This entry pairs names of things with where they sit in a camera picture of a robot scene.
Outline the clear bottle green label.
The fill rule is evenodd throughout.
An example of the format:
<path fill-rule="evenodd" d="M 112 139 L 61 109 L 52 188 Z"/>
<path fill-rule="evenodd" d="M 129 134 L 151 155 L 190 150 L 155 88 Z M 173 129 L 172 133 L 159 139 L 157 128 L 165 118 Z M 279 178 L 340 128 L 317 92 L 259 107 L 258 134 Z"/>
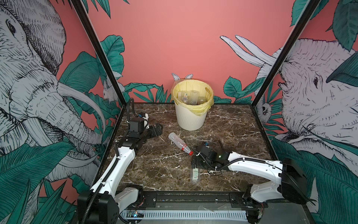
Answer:
<path fill-rule="evenodd" d="M 199 168 L 191 169 L 190 182 L 193 184 L 199 184 L 199 182 L 200 182 L 200 169 Z"/>

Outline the white bottle red band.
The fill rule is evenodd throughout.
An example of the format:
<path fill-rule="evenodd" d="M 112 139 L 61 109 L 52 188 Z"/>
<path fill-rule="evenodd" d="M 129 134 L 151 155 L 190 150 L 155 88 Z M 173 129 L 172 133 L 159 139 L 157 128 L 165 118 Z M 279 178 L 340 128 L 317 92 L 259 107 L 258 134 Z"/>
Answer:
<path fill-rule="evenodd" d="M 183 152 L 189 154 L 190 156 L 194 154 L 190 147 L 176 133 L 170 133 L 168 138 Z"/>

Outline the tall bottle red green label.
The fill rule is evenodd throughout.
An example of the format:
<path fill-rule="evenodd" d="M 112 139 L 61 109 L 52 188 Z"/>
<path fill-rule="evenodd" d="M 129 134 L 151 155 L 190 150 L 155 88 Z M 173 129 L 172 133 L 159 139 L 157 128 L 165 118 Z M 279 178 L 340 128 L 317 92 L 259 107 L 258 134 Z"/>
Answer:
<path fill-rule="evenodd" d="M 188 92 L 187 91 L 179 91 L 178 92 L 178 100 L 181 103 L 188 104 L 188 100 L 189 100 Z"/>

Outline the clear bottle white cap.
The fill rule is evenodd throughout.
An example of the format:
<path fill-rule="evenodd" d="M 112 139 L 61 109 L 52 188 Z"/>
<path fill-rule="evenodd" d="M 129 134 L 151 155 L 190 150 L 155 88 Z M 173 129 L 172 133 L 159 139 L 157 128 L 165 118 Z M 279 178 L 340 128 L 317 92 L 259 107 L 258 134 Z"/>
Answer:
<path fill-rule="evenodd" d="M 199 94 L 198 91 L 191 91 L 190 92 L 190 97 L 189 97 L 189 100 L 188 100 L 189 105 L 197 105 L 199 95 L 200 94 Z"/>

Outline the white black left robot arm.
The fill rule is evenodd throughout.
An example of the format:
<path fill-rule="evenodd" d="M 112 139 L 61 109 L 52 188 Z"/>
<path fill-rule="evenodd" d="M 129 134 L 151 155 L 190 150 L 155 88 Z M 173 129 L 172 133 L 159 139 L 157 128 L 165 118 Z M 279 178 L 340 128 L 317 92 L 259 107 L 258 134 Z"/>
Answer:
<path fill-rule="evenodd" d="M 116 154 L 109 167 L 90 190 L 79 195 L 78 223 L 115 224 L 124 209 L 139 201 L 140 187 L 127 187 L 119 194 L 116 193 L 117 187 L 142 145 L 162 133 L 163 126 L 159 123 L 148 128 L 130 127 L 125 132 L 115 143 Z"/>

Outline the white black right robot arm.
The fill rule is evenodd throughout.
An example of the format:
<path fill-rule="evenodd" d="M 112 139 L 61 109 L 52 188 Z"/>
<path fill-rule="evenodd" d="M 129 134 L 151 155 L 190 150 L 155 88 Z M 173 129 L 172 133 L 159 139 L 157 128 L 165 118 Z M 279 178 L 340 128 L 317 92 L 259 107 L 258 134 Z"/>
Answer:
<path fill-rule="evenodd" d="M 213 171 L 238 171 L 267 179 L 266 183 L 248 186 L 244 196 L 255 202 L 286 199 L 291 203 L 306 204 L 310 201 L 307 193 L 307 177 L 292 159 L 283 161 L 257 159 L 236 152 L 223 155 L 204 147 L 194 153 L 205 169 Z"/>

